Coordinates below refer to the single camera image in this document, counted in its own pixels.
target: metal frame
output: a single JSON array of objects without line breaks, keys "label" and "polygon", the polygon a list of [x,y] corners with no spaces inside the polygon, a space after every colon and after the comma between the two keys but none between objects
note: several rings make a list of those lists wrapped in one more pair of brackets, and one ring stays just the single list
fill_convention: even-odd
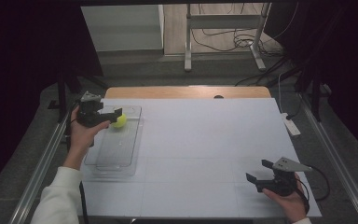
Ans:
[{"label": "metal frame", "polygon": [[185,71],[191,71],[191,29],[257,29],[255,39],[249,47],[255,58],[255,63],[260,71],[265,71],[266,66],[260,57],[258,42],[263,33],[269,12],[270,3],[266,3],[261,15],[191,15],[190,4],[187,4],[186,14],[186,50]]},{"label": "metal frame", "polygon": [[303,98],[302,107],[305,110],[308,119],[310,120],[310,124],[316,132],[316,135],[318,135],[319,140],[323,144],[324,151],[326,152],[328,159],[333,165],[338,175],[338,178],[340,179],[342,185],[350,196],[351,201],[358,213],[358,185],[351,176],[351,173],[346,167],[344,161],[339,156],[338,151],[334,143],[328,136],[326,130],[324,129],[323,124],[313,116],[312,111],[310,110],[310,102],[308,101],[307,97],[303,97],[301,94],[299,94],[298,96],[300,98]]},{"label": "metal frame", "polygon": [[13,215],[8,222],[9,224],[24,223],[25,219],[27,218],[31,206],[34,203],[34,198],[39,191],[40,186],[42,185],[46,172],[48,171],[48,167],[56,152],[57,146],[61,142],[62,136],[65,132],[66,121],[69,117],[69,113],[70,111],[65,114],[61,123],[57,124],[54,133],[51,136],[50,141],[48,142],[48,145],[46,146],[46,149],[39,160],[39,163],[34,169],[34,173],[32,174],[27,187],[21,195]]}]

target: sleeve cuff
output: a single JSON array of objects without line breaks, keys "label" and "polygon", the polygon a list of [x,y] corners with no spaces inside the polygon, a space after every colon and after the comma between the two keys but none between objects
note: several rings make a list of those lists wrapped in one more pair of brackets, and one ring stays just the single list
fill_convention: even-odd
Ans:
[{"label": "sleeve cuff", "polygon": [[57,174],[54,177],[51,186],[78,188],[81,179],[82,173],[80,171],[61,166],[58,168]]},{"label": "sleeve cuff", "polygon": [[310,224],[310,219],[308,217],[299,220],[298,222],[295,222],[293,224]]}]

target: aluminum rail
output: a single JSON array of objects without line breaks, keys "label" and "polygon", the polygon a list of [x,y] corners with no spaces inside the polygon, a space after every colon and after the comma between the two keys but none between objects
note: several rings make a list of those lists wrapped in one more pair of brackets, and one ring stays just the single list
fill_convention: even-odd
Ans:
[{"label": "aluminum rail", "polygon": [[10,221],[8,222],[9,224],[22,224],[27,218],[31,206],[34,203],[34,198],[39,191],[40,186],[42,185],[43,179],[45,178],[46,172],[48,171],[48,167],[56,152],[57,146],[65,132],[66,120],[68,117],[69,112],[65,114],[61,123],[57,124],[54,133],[51,136],[48,145],[46,146],[46,149],[39,160],[39,163],[36,165],[34,173],[32,174],[27,187],[25,188],[25,191],[22,193],[17,207],[14,210]]},{"label": "aluminum rail", "polygon": [[351,176],[351,173],[346,167],[344,161],[339,156],[337,149],[334,143],[330,140],[323,124],[321,122],[318,122],[316,118],[312,115],[312,112],[310,111],[310,102],[308,101],[307,97],[302,97],[301,94],[299,94],[299,97],[303,98],[302,107],[305,110],[308,119],[310,120],[312,128],[315,130],[321,143],[323,144],[324,151],[328,159],[333,165],[338,175],[338,178],[340,179],[342,185],[344,186],[345,190],[350,196],[351,201],[358,213],[358,185],[356,184],[355,180]]}]

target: transparent plastic box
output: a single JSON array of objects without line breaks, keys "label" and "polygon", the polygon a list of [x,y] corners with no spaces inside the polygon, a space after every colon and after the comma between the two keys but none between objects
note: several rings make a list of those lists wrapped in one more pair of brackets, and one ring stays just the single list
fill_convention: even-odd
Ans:
[{"label": "transparent plastic box", "polygon": [[124,177],[135,174],[143,121],[138,105],[105,106],[102,114],[123,108],[127,117],[121,128],[109,126],[100,131],[84,160],[96,177]]}]

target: wooden floor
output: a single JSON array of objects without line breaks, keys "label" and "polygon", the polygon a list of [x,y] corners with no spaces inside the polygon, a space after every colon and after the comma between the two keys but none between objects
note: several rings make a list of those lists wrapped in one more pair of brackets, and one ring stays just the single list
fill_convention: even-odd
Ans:
[{"label": "wooden floor", "polygon": [[[259,15],[261,12],[262,3],[238,3],[238,4],[192,4],[190,7],[191,14],[244,14],[244,15]],[[164,5],[164,53],[165,55],[175,55],[185,53],[186,42],[186,5]],[[221,32],[228,32],[221,35],[209,35]],[[204,52],[223,52],[230,51],[248,51],[246,47],[248,43],[243,41],[241,46],[243,48],[235,48],[234,35],[241,35],[240,38],[252,39],[255,35],[255,30],[237,31],[234,30],[193,30],[194,37],[203,45],[211,46],[212,48],[204,47],[198,44],[193,35],[191,36],[191,48],[193,53]],[[281,49],[281,46],[275,41],[271,40],[268,35],[262,34],[261,41],[263,41],[266,50]]]}]

